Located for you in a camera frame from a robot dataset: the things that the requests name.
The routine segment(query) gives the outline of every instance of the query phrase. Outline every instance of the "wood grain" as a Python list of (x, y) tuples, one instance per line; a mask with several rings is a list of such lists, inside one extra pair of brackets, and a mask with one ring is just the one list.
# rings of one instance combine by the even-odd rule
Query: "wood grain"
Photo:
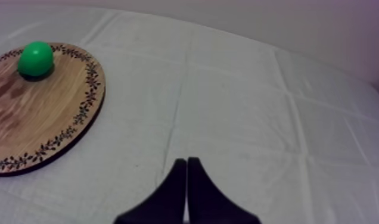
[(85, 50), (50, 43), (54, 71), (28, 82), (17, 72), (21, 48), (0, 56), (0, 173), (28, 169), (56, 155), (91, 121), (105, 77)]

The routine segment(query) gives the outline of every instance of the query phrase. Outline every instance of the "floral border pattern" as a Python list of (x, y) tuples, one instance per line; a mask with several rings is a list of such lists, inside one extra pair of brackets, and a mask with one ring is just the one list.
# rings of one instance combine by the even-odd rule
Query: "floral border pattern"
[[(72, 58), (77, 58), (86, 64), (86, 84), (89, 88), (88, 92), (85, 92), (85, 99), (80, 103), (79, 112), (73, 117), (73, 123), (68, 126), (67, 129), (62, 130), (59, 135), (47, 142), (41, 144), (34, 154), (24, 153), (19, 157), (7, 157), (0, 160), (0, 170), (3, 171), (17, 171), (22, 167), (25, 167), (28, 162), (42, 162), (44, 160), (43, 156), (47, 155), (49, 151), (55, 151), (56, 147), (65, 139), (71, 139), (73, 134), (77, 132), (75, 126), (83, 125), (84, 121), (88, 118), (88, 112), (93, 106), (94, 101), (97, 100), (97, 89), (101, 84), (98, 80), (97, 65), (94, 61), (91, 61), (92, 57), (88, 54), (83, 54), (73, 48), (66, 48), (63, 44), (50, 44), (53, 52), (62, 52), (63, 55), (68, 55)], [(19, 56), (23, 52), (22, 49), (12, 50), (0, 57), (0, 62), (4, 61), (10, 57)]]

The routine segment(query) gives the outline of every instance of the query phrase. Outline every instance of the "table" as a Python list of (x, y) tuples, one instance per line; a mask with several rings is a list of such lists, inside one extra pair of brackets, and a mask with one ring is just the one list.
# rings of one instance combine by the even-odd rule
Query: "table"
[(34, 40), (89, 51), (106, 97), (66, 155), (0, 178), (0, 223), (112, 223), (189, 156), (264, 224), (379, 223), (379, 96), (366, 83), (170, 18), (0, 5), (0, 54)]

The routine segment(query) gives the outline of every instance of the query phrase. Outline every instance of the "wall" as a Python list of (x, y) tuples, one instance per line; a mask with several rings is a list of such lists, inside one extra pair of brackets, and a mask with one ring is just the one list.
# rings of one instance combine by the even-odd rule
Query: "wall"
[(379, 77), (379, 0), (0, 0), (162, 15), (299, 52), (367, 80)]

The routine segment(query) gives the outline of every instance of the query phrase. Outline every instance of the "black object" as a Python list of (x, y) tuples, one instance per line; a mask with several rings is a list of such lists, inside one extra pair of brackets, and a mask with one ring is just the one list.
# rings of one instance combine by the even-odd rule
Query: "black object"
[(188, 159), (188, 211), (191, 224), (260, 224), (213, 184), (199, 158)]
[(143, 203), (120, 215), (114, 224), (182, 224), (187, 162), (177, 159), (168, 176)]
[(177, 159), (159, 188), (114, 224), (182, 224), (186, 190), (191, 224), (261, 224), (219, 191), (195, 157), (188, 159), (188, 168), (185, 160)]

